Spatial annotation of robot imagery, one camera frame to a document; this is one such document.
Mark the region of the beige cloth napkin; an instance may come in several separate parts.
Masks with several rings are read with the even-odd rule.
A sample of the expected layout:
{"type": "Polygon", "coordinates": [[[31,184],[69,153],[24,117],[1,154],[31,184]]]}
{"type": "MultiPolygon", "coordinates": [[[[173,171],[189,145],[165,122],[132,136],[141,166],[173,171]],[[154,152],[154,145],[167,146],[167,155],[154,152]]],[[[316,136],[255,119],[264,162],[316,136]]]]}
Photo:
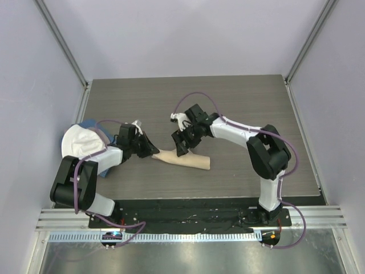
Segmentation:
{"type": "Polygon", "coordinates": [[[176,166],[210,170],[210,157],[197,155],[191,151],[183,156],[177,156],[176,150],[160,150],[159,153],[153,154],[152,158],[176,166]]]}

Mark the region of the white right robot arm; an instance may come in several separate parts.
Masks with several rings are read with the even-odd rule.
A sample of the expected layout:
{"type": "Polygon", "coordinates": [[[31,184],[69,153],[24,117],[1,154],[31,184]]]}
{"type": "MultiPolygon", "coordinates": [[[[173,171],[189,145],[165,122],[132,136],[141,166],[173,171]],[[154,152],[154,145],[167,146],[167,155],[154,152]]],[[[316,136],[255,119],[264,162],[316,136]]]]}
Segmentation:
{"type": "Polygon", "coordinates": [[[207,114],[195,104],[185,112],[172,113],[179,129],[172,134],[178,157],[197,147],[203,137],[230,141],[247,149],[253,170],[260,178],[260,196],[251,224],[271,225],[279,217],[279,179],[285,174],[291,153],[272,125],[249,127],[218,113],[207,114]]]}

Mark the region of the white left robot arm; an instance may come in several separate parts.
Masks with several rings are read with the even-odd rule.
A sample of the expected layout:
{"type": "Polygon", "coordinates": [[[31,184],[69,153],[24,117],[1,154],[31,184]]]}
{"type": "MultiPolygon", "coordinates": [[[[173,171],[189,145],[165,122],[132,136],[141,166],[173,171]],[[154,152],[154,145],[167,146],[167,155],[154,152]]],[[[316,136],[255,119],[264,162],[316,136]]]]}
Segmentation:
{"type": "Polygon", "coordinates": [[[111,143],[99,135],[99,127],[78,124],[64,133],[61,141],[62,161],[50,191],[52,202],[72,207],[75,212],[102,216],[110,228],[121,222],[116,202],[96,192],[98,176],[126,162],[132,155],[146,158],[160,151],[140,127],[140,121],[123,123],[111,143]]]}

